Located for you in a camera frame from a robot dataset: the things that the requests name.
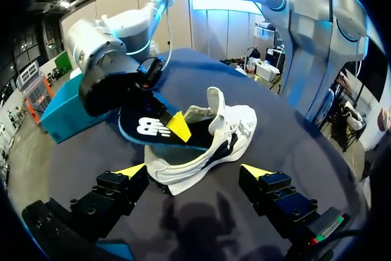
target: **desk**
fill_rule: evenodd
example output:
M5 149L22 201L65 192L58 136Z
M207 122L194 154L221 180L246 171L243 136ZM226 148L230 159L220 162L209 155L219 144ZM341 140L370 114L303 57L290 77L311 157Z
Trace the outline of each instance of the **desk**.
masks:
M290 242L266 217L258 217L238 186L241 163L282 170L319 212L335 206L352 216L347 229L361 226L366 204L344 159L326 138L282 99L248 77L202 53L180 49L159 83L170 103L185 110L206 106L206 89L220 88L228 105L250 105L258 125L243 157L209 171L184 193L170 197L151 183L130 217L122 216L108 240L125 240L137 260L280 260ZM125 141L100 123L55 146L48 195L69 208L106 170L141 163L144 146ZM349 238L336 242L336 252Z

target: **ceiling light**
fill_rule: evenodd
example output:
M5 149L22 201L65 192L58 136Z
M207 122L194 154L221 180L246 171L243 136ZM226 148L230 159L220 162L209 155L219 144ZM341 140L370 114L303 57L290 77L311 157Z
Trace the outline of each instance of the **ceiling light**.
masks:
M71 4L68 1L61 1L60 2L60 6L62 6L65 9L67 9L68 7L71 6Z

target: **person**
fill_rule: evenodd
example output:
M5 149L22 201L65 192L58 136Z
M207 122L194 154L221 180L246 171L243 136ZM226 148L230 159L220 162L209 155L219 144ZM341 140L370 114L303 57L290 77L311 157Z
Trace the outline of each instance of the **person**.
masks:
M365 152L365 163L362 177L364 196L367 200L368 207L371 207L371 188L370 177L376 165L379 162L391 157L391 110L382 108L378 115L379 131L385 132L379 143L371 150Z
M378 115L378 127L380 131L389 131L391 128L391 110L382 108Z

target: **cable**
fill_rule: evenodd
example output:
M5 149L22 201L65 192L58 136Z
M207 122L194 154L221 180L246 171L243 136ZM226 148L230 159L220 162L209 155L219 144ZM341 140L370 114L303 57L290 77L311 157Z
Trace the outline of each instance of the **cable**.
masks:
M362 61L360 61L360 64L359 64L359 69L357 69L357 64L358 64L359 62L358 61L356 61L356 77L358 77L359 76L359 74L360 74L360 71L361 71L361 65L362 65Z
M255 1L253 1L252 3L254 3L256 7L258 7L259 11L261 12L261 14L262 14L262 16L263 16L262 9L258 6L258 4L257 4Z
M359 235L361 235L360 229L343 230L341 232L334 233L325 240L311 246L307 251L304 252L303 255L308 256L308 254L314 254L316 251L320 252L328 244L332 243L333 241L340 240L341 238L358 237Z
M166 66L169 64L170 60L171 60L171 54L172 54L172 32L171 32L171 25L170 25L170 18L169 18L169 0L166 1L166 17L167 17L167 27L169 29L169 55L167 57L167 60L166 60L166 63L163 65L163 67L161 68L161 70L163 71Z

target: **blue box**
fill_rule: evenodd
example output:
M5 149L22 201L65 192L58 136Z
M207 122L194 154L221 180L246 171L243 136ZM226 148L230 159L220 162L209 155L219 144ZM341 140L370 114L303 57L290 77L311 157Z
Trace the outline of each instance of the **blue box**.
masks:
M79 99L79 85L83 74L67 81L55 94L41 116L42 128L59 144L104 120L106 115L91 117Z

